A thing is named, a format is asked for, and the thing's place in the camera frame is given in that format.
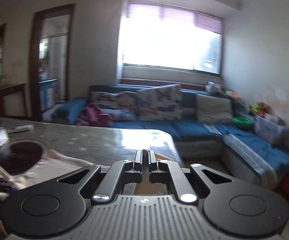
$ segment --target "window shade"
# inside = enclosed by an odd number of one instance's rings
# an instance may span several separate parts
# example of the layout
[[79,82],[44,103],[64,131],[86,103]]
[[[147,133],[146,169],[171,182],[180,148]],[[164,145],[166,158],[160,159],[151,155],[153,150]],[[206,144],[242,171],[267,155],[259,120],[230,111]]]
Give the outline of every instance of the window shade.
[[193,25],[201,29],[222,34],[222,20],[180,8],[130,3],[128,5],[127,17]]

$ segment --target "pink cloth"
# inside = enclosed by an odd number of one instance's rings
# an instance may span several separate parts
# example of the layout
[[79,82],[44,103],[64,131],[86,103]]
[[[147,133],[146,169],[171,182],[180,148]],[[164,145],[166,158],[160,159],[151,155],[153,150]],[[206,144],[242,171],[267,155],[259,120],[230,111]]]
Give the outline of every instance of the pink cloth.
[[87,105],[76,120],[76,125],[81,126],[111,126],[113,117],[109,114],[103,114],[101,109],[94,103]]

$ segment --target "couch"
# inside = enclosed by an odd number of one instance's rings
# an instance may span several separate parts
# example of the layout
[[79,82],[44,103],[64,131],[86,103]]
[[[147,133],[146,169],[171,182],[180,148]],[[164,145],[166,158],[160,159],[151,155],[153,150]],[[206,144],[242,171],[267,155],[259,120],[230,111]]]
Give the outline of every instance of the couch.
[[[74,125],[82,109],[92,102],[91,93],[102,91],[117,93],[136,92],[146,86],[130,85],[91,85],[86,98],[74,98],[58,108],[53,114],[54,123]],[[274,189],[289,171],[289,150],[273,148],[254,133],[247,131],[243,136],[232,125],[210,127],[199,123],[194,112],[197,109],[196,94],[208,95],[205,91],[181,90],[182,120],[155,121],[115,121],[112,128],[155,129],[170,134],[179,155],[183,159],[217,157],[222,160],[233,176],[247,182]],[[277,161],[268,156],[277,156]]]

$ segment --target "doorway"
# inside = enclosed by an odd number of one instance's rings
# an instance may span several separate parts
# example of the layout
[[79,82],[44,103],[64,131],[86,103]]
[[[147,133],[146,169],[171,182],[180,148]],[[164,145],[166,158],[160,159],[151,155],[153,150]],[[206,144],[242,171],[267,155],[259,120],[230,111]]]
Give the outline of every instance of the doorway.
[[29,59],[32,119],[50,121],[69,98],[70,31],[74,4],[35,13]]

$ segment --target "brown door frame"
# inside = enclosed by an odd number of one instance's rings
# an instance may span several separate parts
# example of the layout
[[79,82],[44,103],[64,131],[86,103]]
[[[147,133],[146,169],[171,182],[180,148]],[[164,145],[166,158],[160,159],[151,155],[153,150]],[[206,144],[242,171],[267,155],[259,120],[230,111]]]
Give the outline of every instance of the brown door frame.
[[30,104],[32,119],[41,121],[41,104],[40,104],[40,86],[39,86],[39,44],[43,27],[43,20],[62,15],[70,14],[69,36],[67,44],[67,60],[66,60],[66,99],[69,98],[69,50],[71,41],[71,28],[73,22],[75,4],[67,4],[59,7],[49,8],[34,14],[32,25],[30,54],[29,54],[29,88],[30,88]]

